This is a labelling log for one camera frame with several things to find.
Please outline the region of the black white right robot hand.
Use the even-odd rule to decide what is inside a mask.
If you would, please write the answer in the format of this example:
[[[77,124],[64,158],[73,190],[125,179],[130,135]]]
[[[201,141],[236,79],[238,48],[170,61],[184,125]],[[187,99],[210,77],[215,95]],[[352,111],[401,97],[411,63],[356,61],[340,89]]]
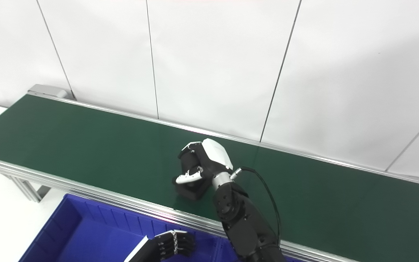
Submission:
[[[231,183],[233,164],[225,148],[212,139],[188,143],[179,153],[182,174],[175,184],[189,184],[199,180],[210,181],[214,188]]]

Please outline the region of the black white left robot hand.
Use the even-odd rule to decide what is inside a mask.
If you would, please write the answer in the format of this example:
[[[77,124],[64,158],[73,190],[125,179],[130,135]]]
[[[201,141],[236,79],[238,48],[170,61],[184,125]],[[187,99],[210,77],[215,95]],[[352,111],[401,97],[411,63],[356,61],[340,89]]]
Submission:
[[[195,236],[187,231],[168,230],[153,238],[144,236],[125,262],[162,262],[175,255],[190,257],[196,248]]]

